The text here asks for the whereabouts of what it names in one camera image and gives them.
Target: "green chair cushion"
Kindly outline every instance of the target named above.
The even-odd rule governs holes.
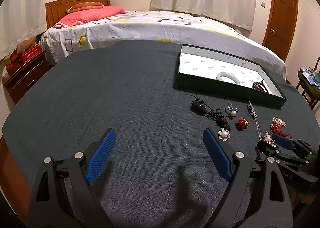
[[[306,87],[304,89],[307,94],[310,96],[311,99],[319,99],[320,97],[320,89],[314,85],[310,85],[308,80],[302,75],[302,72],[298,71],[298,78],[300,81],[302,81],[302,87]]]

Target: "white jade bangle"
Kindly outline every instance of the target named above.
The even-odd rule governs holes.
[[[226,77],[226,78],[229,78],[229,79],[231,79],[232,81],[234,81],[237,85],[240,85],[239,80],[238,80],[235,76],[233,76],[232,74],[224,73],[224,72],[218,73],[218,75],[217,75],[217,80],[219,80],[219,81],[224,81],[224,80],[221,78],[221,76],[224,76],[224,77]]]

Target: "pillow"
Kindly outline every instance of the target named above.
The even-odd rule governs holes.
[[[81,10],[94,9],[94,8],[103,8],[104,5],[100,2],[83,2],[76,4],[66,10],[67,13],[73,13]]]
[[[116,6],[104,6],[99,9],[88,9],[73,12],[71,14],[66,15],[63,19],[61,19],[57,24],[53,27],[68,27],[71,25],[77,24],[86,24],[90,21],[96,21],[103,18],[107,18],[109,16],[114,16],[116,14],[125,14],[125,11],[121,7]]]

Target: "brown plush toy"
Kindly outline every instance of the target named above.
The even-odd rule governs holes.
[[[29,40],[23,40],[19,44],[17,44],[17,53],[23,54],[24,52],[28,51],[30,48],[36,45],[36,37],[33,36]]]

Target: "pearl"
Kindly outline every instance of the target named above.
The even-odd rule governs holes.
[[[224,137],[224,138],[226,138],[226,137],[228,136],[228,132],[222,131],[222,132],[221,132],[221,136]]]

